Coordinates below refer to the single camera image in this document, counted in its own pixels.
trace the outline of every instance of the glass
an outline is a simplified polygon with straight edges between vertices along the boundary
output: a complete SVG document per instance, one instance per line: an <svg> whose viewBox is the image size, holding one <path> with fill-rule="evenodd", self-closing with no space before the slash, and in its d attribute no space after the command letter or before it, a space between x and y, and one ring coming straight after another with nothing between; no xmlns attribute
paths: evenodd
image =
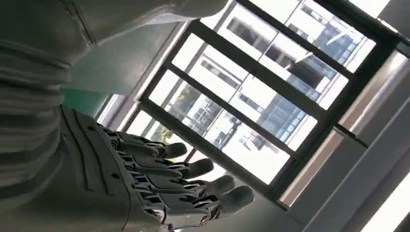
<svg viewBox="0 0 410 232"><path fill-rule="evenodd" d="M209 28L214 29L218 22L221 20L224 13L228 13L226 11L228 10L229 6L231 6L231 4L236 4L236 2L228 0L225 7L220 12L214 14L213 16L201 18L201 22L207 25Z"/></svg>
<svg viewBox="0 0 410 232"><path fill-rule="evenodd" d="M259 110L258 117L250 118L291 149L296 150L317 121L270 88L265 87L266 93L261 94L262 83L258 79L253 78L249 81L243 85L242 90L235 95L237 97L233 98L230 104L248 116L252 116L250 114ZM181 91L170 98L164 109L256 177L270 183L286 163L289 155L186 82L181 86L183 87ZM253 101L255 104L263 102L264 105L252 111L254 105L244 100Z"/></svg>
<svg viewBox="0 0 410 232"><path fill-rule="evenodd" d="M281 2L280 7L272 1L252 2L344 66L360 44L369 40L313 0Z"/></svg>
<svg viewBox="0 0 410 232"><path fill-rule="evenodd" d="M206 155L202 154L199 151L195 151L195 154L192 156L189 163L194 163L198 160L202 160L202 159L205 159L205 158L207 158ZM202 175L202 176L199 176L197 178L190 179L190 180L214 181L214 180L218 179L219 177L224 176L226 174L227 174L227 172L224 168L222 168L221 166L214 163L214 169L212 171L208 172L205 175Z"/></svg>
<svg viewBox="0 0 410 232"><path fill-rule="evenodd" d="M348 83L345 76L283 34L277 36L259 62L324 109Z"/></svg>
<svg viewBox="0 0 410 232"><path fill-rule="evenodd" d="M199 58L196 60L191 60L191 57L186 57L186 59L190 59L189 62L187 62L183 59L183 56L186 53L185 50L189 49L189 46L196 47L193 45L195 43L205 45L205 48L201 51ZM199 83L211 91L218 93L225 101L228 101L233 96L248 75L246 70L221 54L212 46L204 43L203 40L194 34L189 36L187 42L182 46L172 63L181 70L186 70L186 68L190 66L191 69L188 74L198 77L196 80ZM175 79L171 80L171 78L168 78L168 80L170 82L176 82Z"/></svg>
<svg viewBox="0 0 410 232"><path fill-rule="evenodd" d="M280 8L274 1L252 2L350 72L356 71L376 44L311 0L303 3L282 2ZM219 35L288 81L324 109L329 108L348 82L345 76L239 4L232 9L225 21L220 23L222 27L217 30ZM218 56L222 57L217 59L221 60L222 64L227 59L220 54Z"/></svg>
<svg viewBox="0 0 410 232"><path fill-rule="evenodd" d="M191 37L206 47L198 60L190 64L192 68L189 70L189 75L217 93L222 99L227 102L231 101L239 89L247 88L246 83L249 80L257 82L256 78L221 52L207 45L195 35ZM264 55L259 52L258 61L324 109L329 108L348 83L346 77L281 33L269 46L270 48ZM181 69L185 65L185 62L175 59L173 63ZM263 83L254 86L253 92L258 92L257 94L266 89L266 96L276 95ZM259 94L256 98L261 97L264 97L264 94Z"/></svg>
<svg viewBox="0 0 410 232"><path fill-rule="evenodd" d="M149 114L140 111L127 130L128 134L145 137L154 142L162 142L164 144L183 143L187 147L188 152L185 155L170 159L172 162L183 162L188 156L193 147L174 134L168 128L154 120Z"/></svg>
<svg viewBox="0 0 410 232"><path fill-rule="evenodd" d="M217 32L256 60L278 34L274 28L239 4L235 5Z"/></svg>

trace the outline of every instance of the green panel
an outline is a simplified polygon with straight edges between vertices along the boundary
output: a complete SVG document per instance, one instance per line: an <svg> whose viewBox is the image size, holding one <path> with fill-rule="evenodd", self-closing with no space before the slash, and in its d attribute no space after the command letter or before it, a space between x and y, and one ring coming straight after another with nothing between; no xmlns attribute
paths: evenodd
<svg viewBox="0 0 410 232"><path fill-rule="evenodd" d="M94 47L74 65L64 87L128 95L175 26L144 26Z"/></svg>
<svg viewBox="0 0 410 232"><path fill-rule="evenodd" d="M73 108L83 114L95 117L98 111L108 99L108 93L63 89L64 105Z"/></svg>

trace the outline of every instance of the humanoid robot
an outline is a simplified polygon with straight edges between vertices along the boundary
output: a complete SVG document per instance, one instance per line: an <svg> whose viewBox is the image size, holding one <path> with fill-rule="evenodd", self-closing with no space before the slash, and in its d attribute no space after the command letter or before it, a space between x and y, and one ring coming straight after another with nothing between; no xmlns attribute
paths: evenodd
<svg viewBox="0 0 410 232"><path fill-rule="evenodd" d="M0 225L13 232L171 231L253 200L209 160L109 131L62 107L59 86L93 46L146 24L191 20L227 0L0 1Z"/></svg>

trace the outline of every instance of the wall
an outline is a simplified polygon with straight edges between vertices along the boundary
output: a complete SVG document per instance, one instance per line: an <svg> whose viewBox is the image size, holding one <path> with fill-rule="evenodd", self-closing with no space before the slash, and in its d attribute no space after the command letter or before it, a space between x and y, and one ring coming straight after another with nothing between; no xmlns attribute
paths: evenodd
<svg viewBox="0 0 410 232"><path fill-rule="evenodd" d="M380 13L379 18L396 28L402 35L410 38L410 1L391 0Z"/></svg>
<svg viewBox="0 0 410 232"><path fill-rule="evenodd" d="M128 95L175 26L145 26L94 47L72 68L65 104L95 116L110 93Z"/></svg>
<svg viewBox="0 0 410 232"><path fill-rule="evenodd" d="M236 180L236 186L243 185ZM229 217L183 232L301 232L302 227L279 206L255 193L255 201Z"/></svg>
<svg viewBox="0 0 410 232"><path fill-rule="evenodd" d="M77 111L95 117L104 102L108 99L108 93L85 91L77 89L63 89L64 105Z"/></svg>

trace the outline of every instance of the black window frame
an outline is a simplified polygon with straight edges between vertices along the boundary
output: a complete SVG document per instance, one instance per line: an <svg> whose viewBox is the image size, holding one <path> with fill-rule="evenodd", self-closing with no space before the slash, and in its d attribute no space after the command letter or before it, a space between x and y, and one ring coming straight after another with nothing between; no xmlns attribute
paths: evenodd
<svg viewBox="0 0 410 232"><path fill-rule="evenodd" d="M249 0L237 0L235 4L238 3L242 5L243 7L257 15L260 19L264 20L269 25L274 27L278 32L281 32L290 39L294 40L307 51L312 52L316 57L332 67L336 72L341 73L343 76L349 79L348 84L344 87L342 92L338 95L336 100L327 110L323 110L309 97L305 96L303 93L300 93L298 90L292 87L290 83L282 81L273 72L256 62L231 42L227 41L226 39L218 35L215 31L202 24L200 20L194 20L190 23L188 28L179 38L178 42L171 50L170 54L160 67L159 71L154 76L153 80L149 83L148 87L139 99L139 105L137 109L130 117L129 121L124 127L124 130L129 127L129 125L132 123L133 118L136 117L138 112L143 110L147 114L152 116L154 120L160 122L166 128L169 128L173 133L177 134L179 137L181 137L194 147L194 149L190 152L190 155L187 157L187 160L192 157L196 150L201 151L204 155L211 158L218 165L225 168L227 172L235 175L250 187L252 187L254 190L259 192L261 195L272 200L284 210L286 210L287 208L283 206L283 204L278 202L281 195L285 192L285 190L293 182L293 180L307 164L310 158L314 155L316 150L323 143L331 130L338 129L338 131L345 131L345 133L343 133L344 136L354 137L353 134L348 133L348 130L338 123L339 120L347 112L348 108L353 104L355 99L359 96L359 94L362 92L362 90L365 88L366 84L370 81L374 74L376 74L379 67L393 53L395 48L399 44L403 43L405 43L407 46L409 45L408 41L406 41L402 36L389 30L379 21L370 18L368 15L361 12L361 10L359 10L356 6L349 2L342 0L315 1L319 5L333 13L335 16L337 16L339 19L353 26L364 36L372 39L376 43L375 47L370 51L368 56L355 72L348 71L341 64L337 63L337 61L333 60L323 51L306 41L296 32L280 23L274 17L270 16L263 9L250 2ZM277 91L280 95L288 99L301 110L317 119L317 125L296 151L286 149L287 146L282 141L272 136L272 134L267 132L264 128L250 120L247 116L236 110L234 107L230 106L219 96L212 93L209 89L190 77L187 73L189 73L192 66L188 66L187 69L181 70L174 64L172 64L172 60L191 34L198 36L205 43L214 47L216 50L224 54L233 62L249 71L253 76L267 84L269 87L272 87L272 89ZM230 157L220 151L217 147L209 143L189 127L185 126L177 118L170 115L162 108L162 105L156 105L149 99L150 94L167 70L170 70L174 74L178 75L181 78L181 80L179 81L180 83L182 83L182 81L187 82L192 87L200 91L202 94L205 94L208 98L225 109L228 113L232 114L235 118L238 118L243 123L247 124L251 129L261 135L266 141L270 142L274 146L277 146L279 149L285 149L286 152L289 153L291 158L269 185L262 182L244 167L234 162Z"/></svg>

